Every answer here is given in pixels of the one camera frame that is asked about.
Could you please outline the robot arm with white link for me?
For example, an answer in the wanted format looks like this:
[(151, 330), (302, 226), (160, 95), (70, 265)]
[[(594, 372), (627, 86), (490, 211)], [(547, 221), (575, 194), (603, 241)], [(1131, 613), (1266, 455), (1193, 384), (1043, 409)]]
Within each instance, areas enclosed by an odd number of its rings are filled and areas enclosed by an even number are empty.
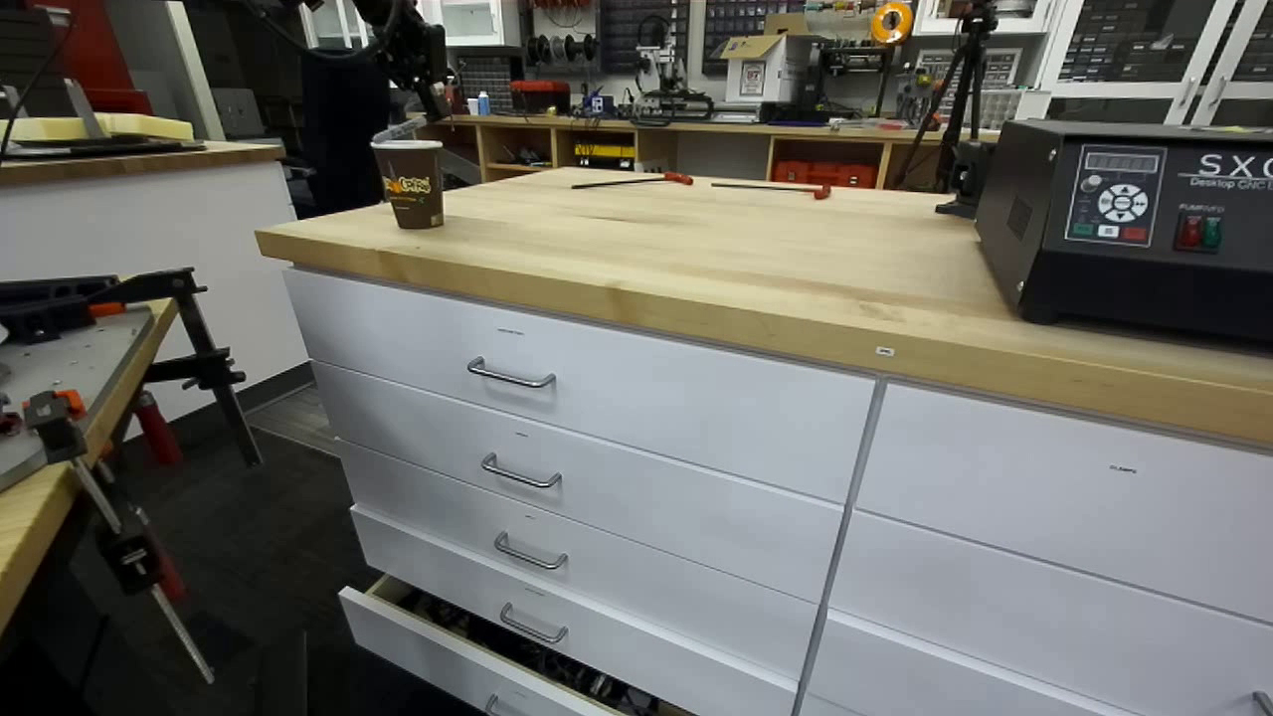
[[(287, 10), (323, 6), (326, 0), (242, 0), (253, 18), (274, 29), (295, 52), (311, 52), (282, 29)], [(369, 44), (356, 58), (375, 58), (388, 82), (416, 95), (425, 120), (444, 113), (444, 29), (430, 23), (413, 0), (352, 0), (352, 10), (369, 23)], [(344, 52), (315, 48), (315, 58), (344, 64)]]

